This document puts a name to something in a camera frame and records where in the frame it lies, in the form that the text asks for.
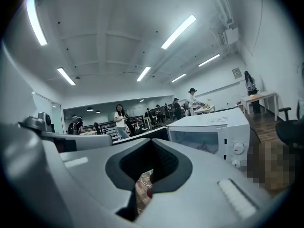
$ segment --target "microwave oven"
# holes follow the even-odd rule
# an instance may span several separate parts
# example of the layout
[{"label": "microwave oven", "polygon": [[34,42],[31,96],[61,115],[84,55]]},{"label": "microwave oven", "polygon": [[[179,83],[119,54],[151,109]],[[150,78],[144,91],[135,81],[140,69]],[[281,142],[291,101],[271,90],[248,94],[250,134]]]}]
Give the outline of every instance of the microwave oven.
[{"label": "microwave oven", "polygon": [[169,140],[246,169],[250,126],[239,108],[187,116],[167,125]]}]

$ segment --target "fluorescent ceiling light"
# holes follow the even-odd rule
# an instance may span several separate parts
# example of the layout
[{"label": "fluorescent ceiling light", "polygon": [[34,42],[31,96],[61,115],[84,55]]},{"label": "fluorescent ceiling light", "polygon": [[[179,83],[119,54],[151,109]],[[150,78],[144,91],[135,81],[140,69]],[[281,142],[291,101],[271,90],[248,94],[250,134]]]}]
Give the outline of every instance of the fluorescent ceiling light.
[{"label": "fluorescent ceiling light", "polygon": [[141,81],[149,70],[150,70],[150,67],[146,67],[136,81],[138,81],[138,82]]},{"label": "fluorescent ceiling light", "polygon": [[57,68],[57,70],[59,71],[59,73],[61,73],[61,75],[71,84],[71,85],[75,85],[75,82],[70,78],[69,75],[67,75],[67,73],[65,72],[65,70],[63,69],[63,67]]},{"label": "fluorescent ceiling light", "polygon": [[39,20],[38,20],[37,13],[36,13],[35,0],[27,0],[26,6],[27,6],[27,12],[28,12],[28,18],[29,18],[30,24],[32,25],[32,28],[35,32],[35,35],[36,35],[40,45],[44,46],[47,44],[47,41],[43,35],[41,26],[39,24]]},{"label": "fluorescent ceiling light", "polygon": [[199,67],[200,67],[200,66],[203,66],[204,64],[206,64],[206,63],[208,63],[208,62],[210,62],[210,61],[212,61],[213,59],[216,59],[217,57],[219,57],[219,54],[217,54],[217,55],[215,55],[214,57],[208,59],[206,62],[201,63],[201,64],[199,65]]},{"label": "fluorescent ceiling light", "polygon": [[171,83],[175,82],[176,80],[179,80],[180,78],[184,77],[185,75],[186,75],[186,74],[183,74],[183,75],[179,76],[178,78],[172,80]]},{"label": "fluorescent ceiling light", "polygon": [[190,15],[177,29],[173,34],[166,40],[166,42],[161,46],[163,49],[167,49],[169,45],[182,33],[186,28],[188,28],[196,18],[193,15]]}]

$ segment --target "jeans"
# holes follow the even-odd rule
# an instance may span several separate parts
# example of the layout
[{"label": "jeans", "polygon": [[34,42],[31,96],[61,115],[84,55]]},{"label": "jeans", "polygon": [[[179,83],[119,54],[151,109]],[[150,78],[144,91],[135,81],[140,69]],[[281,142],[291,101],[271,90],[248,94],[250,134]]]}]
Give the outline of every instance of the jeans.
[{"label": "jeans", "polygon": [[125,127],[116,127],[116,130],[120,134],[122,139],[130,138],[130,136],[125,131]]}]

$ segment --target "table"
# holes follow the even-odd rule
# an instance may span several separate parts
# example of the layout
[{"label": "table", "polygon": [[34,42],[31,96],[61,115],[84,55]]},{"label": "table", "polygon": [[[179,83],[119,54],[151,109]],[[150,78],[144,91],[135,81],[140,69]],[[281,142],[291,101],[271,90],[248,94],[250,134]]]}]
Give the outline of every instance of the table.
[{"label": "table", "polygon": [[150,129],[150,122],[151,122],[150,117],[145,117],[143,120],[147,121],[148,128]]},{"label": "table", "polygon": [[275,121],[277,120],[277,113],[278,113],[278,109],[277,109],[277,102],[276,102],[276,92],[269,92],[269,91],[263,91],[261,93],[255,94],[254,97],[250,97],[250,96],[244,96],[242,97],[242,101],[244,102],[244,106],[246,106],[247,112],[250,115],[250,110],[249,110],[249,104],[253,101],[257,101],[257,100],[264,100],[264,107],[265,107],[265,113],[267,112],[267,108],[269,108],[269,104],[268,104],[268,98],[269,97],[273,97],[274,98],[274,103],[275,103]]},{"label": "table", "polygon": [[198,114],[203,113],[203,112],[210,113],[212,109],[215,112],[215,106],[214,105],[211,105],[209,108],[203,108],[203,107],[201,107],[200,109],[193,111],[193,114],[194,115],[198,115]]},{"label": "table", "polygon": [[84,132],[84,133],[80,133],[80,135],[97,135],[97,131],[89,131],[89,132]]}]

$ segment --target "chair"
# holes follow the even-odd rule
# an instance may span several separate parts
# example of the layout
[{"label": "chair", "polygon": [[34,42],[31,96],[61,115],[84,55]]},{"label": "chair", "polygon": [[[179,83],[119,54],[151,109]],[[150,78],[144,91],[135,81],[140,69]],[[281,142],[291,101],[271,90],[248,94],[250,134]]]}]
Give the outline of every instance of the chair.
[{"label": "chair", "polygon": [[149,115],[149,117],[150,117],[150,120],[151,120],[151,124],[154,125],[152,127],[153,130],[158,128],[158,127],[161,127],[161,125],[160,125],[161,119],[159,117],[156,118],[156,120],[153,119],[152,115]]},{"label": "chair", "polygon": [[279,109],[279,112],[285,113],[285,122],[279,122],[275,125],[275,131],[279,139],[286,145],[293,147],[294,144],[304,146],[304,120],[289,120],[288,111],[290,107]]}]

